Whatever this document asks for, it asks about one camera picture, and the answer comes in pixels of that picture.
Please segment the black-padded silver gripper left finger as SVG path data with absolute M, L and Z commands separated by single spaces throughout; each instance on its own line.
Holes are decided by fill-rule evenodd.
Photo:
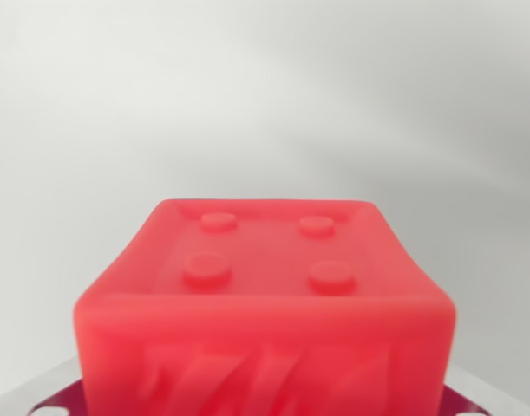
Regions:
M 79 361 L 72 358 L 10 392 L 4 415 L 31 415 L 41 407 L 63 407 L 69 415 L 87 415 Z

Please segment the black-padded silver gripper right finger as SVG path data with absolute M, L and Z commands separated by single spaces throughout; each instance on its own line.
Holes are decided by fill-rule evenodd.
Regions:
M 467 371 L 447 371 L 438 414 L 528 416 L 530 406 Z

